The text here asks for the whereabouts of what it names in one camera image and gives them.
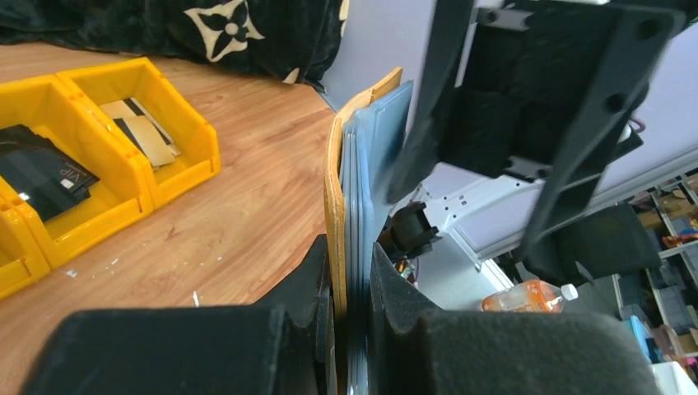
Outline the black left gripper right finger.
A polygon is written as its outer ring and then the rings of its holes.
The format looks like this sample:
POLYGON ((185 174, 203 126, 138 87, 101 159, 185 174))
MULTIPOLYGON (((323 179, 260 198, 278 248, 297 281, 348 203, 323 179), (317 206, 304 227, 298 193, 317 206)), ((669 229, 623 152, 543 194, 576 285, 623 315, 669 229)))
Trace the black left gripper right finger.
POLYGON ((370 274, 372 394, 656 394, 631 332, 602 314, 444 310, 378 244, 370 274))

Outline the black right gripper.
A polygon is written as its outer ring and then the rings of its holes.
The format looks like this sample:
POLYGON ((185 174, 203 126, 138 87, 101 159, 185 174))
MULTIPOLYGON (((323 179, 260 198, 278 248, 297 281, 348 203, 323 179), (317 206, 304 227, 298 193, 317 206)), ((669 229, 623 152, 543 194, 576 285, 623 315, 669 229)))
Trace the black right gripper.
POLYGON ((387 201, 439 162, 487 177, 547 178, 519 246, 528 258, 584 215, 605 168, 642 145, 628 126, 663 51, 694 1, 437 1, 416 107, 387 201))

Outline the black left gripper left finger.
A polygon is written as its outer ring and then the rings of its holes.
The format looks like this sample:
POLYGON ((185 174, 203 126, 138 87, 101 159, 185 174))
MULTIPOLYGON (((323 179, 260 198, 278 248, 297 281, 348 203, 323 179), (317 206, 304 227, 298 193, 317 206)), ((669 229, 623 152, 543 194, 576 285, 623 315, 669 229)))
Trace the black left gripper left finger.
POLYGON ((93 309, 67 316, 23 394, 330 394, 328 242, 253 304, 93 309))

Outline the yellow leather card holder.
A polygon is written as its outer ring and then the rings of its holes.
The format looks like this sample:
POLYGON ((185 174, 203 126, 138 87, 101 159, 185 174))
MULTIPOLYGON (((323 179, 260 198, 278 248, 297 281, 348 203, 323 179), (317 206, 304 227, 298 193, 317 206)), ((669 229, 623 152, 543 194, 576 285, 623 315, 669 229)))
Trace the yellow leather card holder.
POLYGON ((394 68, 334 115, 323 171, 340 394, 370 393, 372 248, 393 204, 385 194, 404 139, 412 81, 394 68))

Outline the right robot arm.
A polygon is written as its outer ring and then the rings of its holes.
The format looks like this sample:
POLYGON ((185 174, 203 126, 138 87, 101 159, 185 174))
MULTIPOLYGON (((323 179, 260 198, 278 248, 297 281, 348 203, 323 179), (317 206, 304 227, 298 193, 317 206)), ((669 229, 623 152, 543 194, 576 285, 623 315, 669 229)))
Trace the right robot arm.
POLYGON ((564 278, 563 230, 640 146, 621 134, 696 15, 694 1, 438 1, 389 201, 439 164, 478 174, 467 205, 486 243, 564 278))

